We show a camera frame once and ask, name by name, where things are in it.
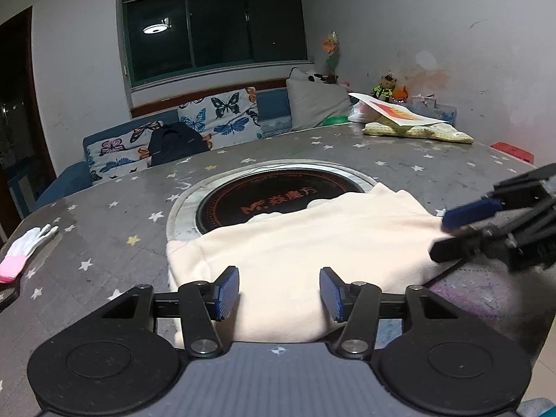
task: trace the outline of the window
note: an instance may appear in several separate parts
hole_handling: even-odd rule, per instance
[[[138,0],[124,15],[132,86],[307,58],[301,0]]]

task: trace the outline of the pink glove cuff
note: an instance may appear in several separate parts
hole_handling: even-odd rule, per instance
[[[7,256],[0,263],[0,283],[10,284],[23,271],[27,256]]]

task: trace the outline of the yellow star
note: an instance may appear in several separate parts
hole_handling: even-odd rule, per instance
[[[133,235],[127,239],[127,244],[131,246],[135,246],[141,239],[137,235]]]

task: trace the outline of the black backpack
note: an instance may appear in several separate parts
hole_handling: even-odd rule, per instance
[[[151,166],[191,157],[209,151],[208,144],[199,132],[185,122],[163,125],[152,132],[148,151],[151,153]]]

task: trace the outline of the green plastic container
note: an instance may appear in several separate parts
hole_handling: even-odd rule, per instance
[[[322,121],[321,126],[340,125],[346,124],[347,122],[349,122],[347,116],[330,116]]]

